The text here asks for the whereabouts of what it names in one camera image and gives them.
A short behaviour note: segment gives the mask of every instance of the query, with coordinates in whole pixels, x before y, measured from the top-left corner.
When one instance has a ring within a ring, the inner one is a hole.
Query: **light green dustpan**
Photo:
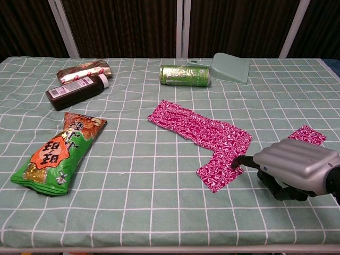
[[[224,53],[216,53],[211,64],[206,61],[188,60],[191,66],[210,67],[210,76],[223,81],[246,84],[249,71],[249,60]]]

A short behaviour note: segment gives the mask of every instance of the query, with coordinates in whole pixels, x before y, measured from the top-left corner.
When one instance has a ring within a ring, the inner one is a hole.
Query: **green checkered tablecloth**
[[[276,201],[248,168],[213,194],[196,175],[213,152],[147,121],[160,100],[236,125],[253,155],[306,124],[340,150],[340,83],[319,59],[252,59],[247,85],[159,84],[161,64],[185,59],[106,59],[103,93],[67,108],[105,128],[81,161],[68,195],[46,197],[10,182],[63,126],[45,91],[56,72],[89,59],[11,57],[0,64],[0,228],[3,247],[339,244],[330,195]]]

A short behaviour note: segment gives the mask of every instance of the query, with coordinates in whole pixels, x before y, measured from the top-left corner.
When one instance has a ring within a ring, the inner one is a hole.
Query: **white pole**
[[[48,0],[70,58],[80,58],[61,0]]]
[[[182,58],[188,58],[189,32],[190,32],[191,0],[184,0],[184,29],[183,29],[183,54]]]
[[[183,46],[183,0],[177,0],[176,58],[182,57]]]
[[[304,14],[306,13],[309,3],[310,3],[310,0],[300,0],[299,6],[297,7],[295,17],[291,25],[291,28],[289,29],[285,43],[282,46],[279,58],[287,58],[287,55],[292,47],[296,33],[299,30],[299,27],[301,25],[302,19],[304,17]]]

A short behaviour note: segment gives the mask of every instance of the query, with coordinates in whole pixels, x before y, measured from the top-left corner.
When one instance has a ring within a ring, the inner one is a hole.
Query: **pink patterned cloth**
[[[233,159],[244,155],[251,135],[222,121],[214,121],[175,103],[162,100],[148,120],[180,134],[195,144],[214,151],[210,162],[196,170],[198,176],[215,193],[243,173],[239,166],[231,169]],[[304,125],[288,138],[320,145],[326,137]]]
[[[303,125],[298,130],[296,130],[294,133],[292,133],[289,137],[289,139],[294,140],[300,140],[303,142],[308,142],[313,145],[320,145],[327,139],[327,137],[320,132]]]

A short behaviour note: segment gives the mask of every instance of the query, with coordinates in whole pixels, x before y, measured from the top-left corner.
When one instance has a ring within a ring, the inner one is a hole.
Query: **dustpan handle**
[[[190,60],[190,61],[188,61],[188,65],[191,65],[191,66],[206,66],[206,67],[210,67],[211,61],[209,61],[208,63],[206,63],[206,61]]]

